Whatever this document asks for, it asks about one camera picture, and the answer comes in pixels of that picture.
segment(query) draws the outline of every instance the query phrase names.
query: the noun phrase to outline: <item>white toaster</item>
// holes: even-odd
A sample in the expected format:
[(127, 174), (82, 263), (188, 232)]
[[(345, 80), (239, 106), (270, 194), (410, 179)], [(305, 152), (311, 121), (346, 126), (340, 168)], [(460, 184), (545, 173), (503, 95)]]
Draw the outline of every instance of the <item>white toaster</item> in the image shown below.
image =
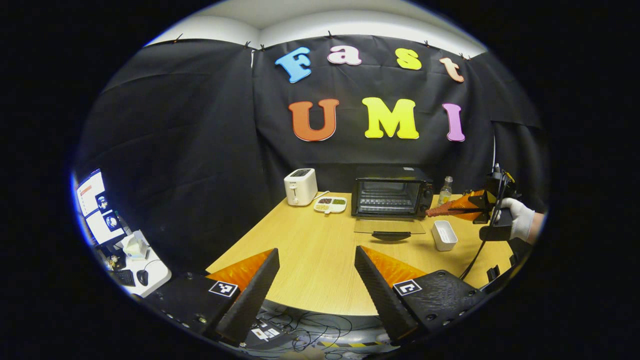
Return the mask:
[(293, 206), (309, 205), (318, 193), (316, 170), (300, 168), (284, 178), (284, 190), (287, 203)]

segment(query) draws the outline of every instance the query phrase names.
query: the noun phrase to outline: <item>white desk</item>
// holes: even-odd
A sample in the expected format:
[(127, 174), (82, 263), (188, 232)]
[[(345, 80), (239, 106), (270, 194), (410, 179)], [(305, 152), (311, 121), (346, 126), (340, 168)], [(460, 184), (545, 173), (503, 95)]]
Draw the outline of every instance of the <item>white desk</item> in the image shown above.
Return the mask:
[[(127, 266), (121, 269), (131, 270), (133, 272), (133, 281), (136, 283), (135, 286), (122, 286), (122, 288), (131, 294), (137, 294), (141, 297), (147, 297), (171, 279), (171, 270), (169, 270), (169, 268), (167, 268), (166, 265), (158, 258), (156, 252), (151, 249), (151, 247), (149, 247), (147, 251), (146, 259), (127, 258)], [(138, 272), (138, 270), (143, 270), (145, 266), (147, 267), (146, 271), (149, 273), (148, 284), (146, 286), (140, 284), (138, 277), (136, 276), (136, 272)]]

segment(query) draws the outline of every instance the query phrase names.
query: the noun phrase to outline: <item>black fabric backdrop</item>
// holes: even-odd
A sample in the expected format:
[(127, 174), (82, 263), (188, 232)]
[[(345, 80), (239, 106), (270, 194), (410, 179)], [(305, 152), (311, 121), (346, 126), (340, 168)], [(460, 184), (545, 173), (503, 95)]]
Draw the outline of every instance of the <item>black fabric backdrop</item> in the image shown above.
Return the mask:
[[(350, 45), (360, 52), (356, 66), (327, 60), (330, 48)], [(306, 56), (311, 74), (289, 82), (286, 70), (275, 65), (281, 56), (299, 48), (311, 50)], [(396, 62), (396, 49), (414, 50), (422, 63), (419, 70), (404, 69)], [(454, 81), (439, 59), (448, 57), (460, 67), (464, 82)], [(469, 61), (459, 55), (402, 40), (366, 35), (308, 38), (256, 51), (253, 60), (255, 119), (268, 175), (271, 204), (285, 197), (282, 179), (301, 167), (316, 169), (318, 189), (351, 192), (355, 165), (393, 164), (418, 167), (442, 186), (445, 176), (453, 176), (454, 192), (482, 186), (491, 169), (493, 133), (484, 105), (480, 80)], [(379, 97), (389, 110), (398, 99), (415, 102), (413, 109), (418, 139), (366, 138), (369, 127), (365, 97)], [(321, 142), (306, 142), (292, 130), (293, 102), (310, 101), (310, 126), (323, 126), (322, 99), (337, 99), (336, 131)], [(447, 139), (449, 121), (444, 103), (461, 107), (464, 142)]]
[(228, 42), (150, 45), (87, 119), (78, 178), (101, 168), (114, 208), (174, 272), (204, 270), (269, 210), (250, 62)]
[[(362, 63), (330, 63), (336, 45), (356, 47)], [(291, 84), (275, 61), (301, 46), (311, 50), (312, 73)], [(414, 50), (422, 68), (400, 67), (397, 48)], [(444, 57), (464, 82), (448, 75)], [(523, 201), (546, 211), (544, 131), (492, 55), (466, 60), (408, 40), (350, 35), (274, 45), (254, 52), (253, 70), (250, 62), (250, 48), (217, 40), (148, 46), (107, 84), (85, 125), (77, 176), (101, 168), (114, 207), (173, 271), (203, 270), (222, 255), (282, 201), (282, 179), (296, 168), (315, 168), (321, 191), (351, 192), (355, 165), (418, 167), (436, 187), (453, 176), (460, 193), (484, 183), (494, 135), (496, 161)], [(365, 97), (379, 97), (389, 110), (398, 99), (413, 100), (419, 138), (366, 138)], [(321, 142), (299, 139), (289, 105), (312, 102), (310, 126), (319, 129), (322, 99), (340, 102), (335, 133)], [(461, 107), (465, 141), (447, 139), (443, 103)]]

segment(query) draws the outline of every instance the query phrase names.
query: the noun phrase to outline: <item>wooden table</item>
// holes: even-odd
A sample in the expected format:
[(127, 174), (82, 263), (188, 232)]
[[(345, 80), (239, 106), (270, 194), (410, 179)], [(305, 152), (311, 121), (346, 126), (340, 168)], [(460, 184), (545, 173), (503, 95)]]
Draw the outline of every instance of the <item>wooden table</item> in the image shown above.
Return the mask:
[[(420, 224), (425, 234), (413, 234), (401, 241), (382, 241), (371, 234), (355, 233), (356, 219), (351, 216), (350, 193), (327, 193), (345, 197), (347, 209), (325, 215), (308, 206), (290, 206), (284, 199), (256, 226), (246, 233), (213, 264), (209, 273), (218, 271), (254, 254), (278, 248), (280, 271), (266, 298), (270, 301), (318, 313), (336, 315), (377, 315), (358, 272), (354, 267), (355, 249), (363, 245), (392, 256), (427, 273), (447, 270), (459, 276), (476, 255), (481, 244), (482, 226), (453, 216), (425, 218)], [(435, 220), (446, 220), (458, 237), (455, 247), (436, 250), (431, 228)], [(465, 278), (480, 288), (488, 283), (486, 271), (499, 265), (505, 272), (511, 263), (511, 248), (506, 241), (489, 241)]]

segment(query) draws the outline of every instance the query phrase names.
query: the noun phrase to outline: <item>yellow black tape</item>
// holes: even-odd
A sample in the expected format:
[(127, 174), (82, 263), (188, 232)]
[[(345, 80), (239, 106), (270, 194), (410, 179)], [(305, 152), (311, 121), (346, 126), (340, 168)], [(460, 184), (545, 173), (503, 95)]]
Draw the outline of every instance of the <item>yellow black tape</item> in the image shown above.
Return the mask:
[(382, 345), (382, 343), (379, 343), (377, 341), (373, 343), (352, 343), (352, 344), (333, 343), (331, 341), (318, 341), (318, 343), (324, 347), (372, 347), (375, 345)]

